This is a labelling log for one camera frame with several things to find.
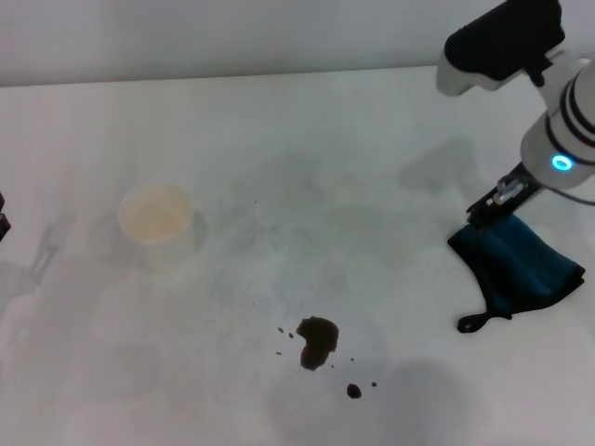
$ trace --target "white tabletop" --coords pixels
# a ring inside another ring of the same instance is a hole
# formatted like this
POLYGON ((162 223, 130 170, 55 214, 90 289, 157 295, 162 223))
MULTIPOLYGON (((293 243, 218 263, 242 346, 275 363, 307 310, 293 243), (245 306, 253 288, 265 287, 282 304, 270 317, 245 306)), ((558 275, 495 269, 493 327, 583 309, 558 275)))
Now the white tabletop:
POLYGON ((587 282, 460 334, 483 299, 445 239, 543 105, 524 79, 444 98, 434 73, 0 90, 0 442, 592 445, 595 211, 529 203, 587 282), (167 274, 115 220, 147 181, 197 204, 200 245, 167 274), (340 330, 315 372, 288 337, 309 316, 340 330))

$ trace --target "translucent cup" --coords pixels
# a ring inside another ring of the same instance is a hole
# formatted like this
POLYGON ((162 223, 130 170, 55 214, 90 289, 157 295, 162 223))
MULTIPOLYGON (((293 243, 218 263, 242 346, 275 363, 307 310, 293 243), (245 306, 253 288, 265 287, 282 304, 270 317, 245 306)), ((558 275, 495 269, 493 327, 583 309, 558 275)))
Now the translucent cup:
POLYGON ((139 260, 164 271, 192 256, 194 206, 188 192, 173 184, 137 186, 120 203, 118 222, 139 248, 139 260))

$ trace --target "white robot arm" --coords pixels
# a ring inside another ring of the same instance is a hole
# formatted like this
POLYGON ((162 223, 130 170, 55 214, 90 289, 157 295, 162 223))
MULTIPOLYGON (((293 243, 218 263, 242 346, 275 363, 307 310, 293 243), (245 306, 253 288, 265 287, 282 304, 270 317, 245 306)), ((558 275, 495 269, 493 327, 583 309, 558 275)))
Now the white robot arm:
MULTIPOLYGON (((438 89, 459 96, 478 85, 497 90, 526 72, 547 110, 525 134, 521 163, 469 209, 486 228, 542 189, 562 190, 595 174, 595 62, 565 52, 558 0, 509 0, 453 34, 444 47, 438 89)), ((575 199, 580 203, 589 203, 575 199)))

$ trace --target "blue cloth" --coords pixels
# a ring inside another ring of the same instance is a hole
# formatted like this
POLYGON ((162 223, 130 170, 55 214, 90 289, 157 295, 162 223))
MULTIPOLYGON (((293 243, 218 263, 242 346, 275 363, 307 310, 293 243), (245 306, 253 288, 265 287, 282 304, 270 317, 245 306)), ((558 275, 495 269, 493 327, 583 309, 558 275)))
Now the blue cloth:
POLYGON ((491 318, 557 304, 583 282, 585 269, 547 246, 511 215, 486 231, 467 225, 448 244, 475 275, 486 311, 461 318, 457 330, 474 333, 491 318))

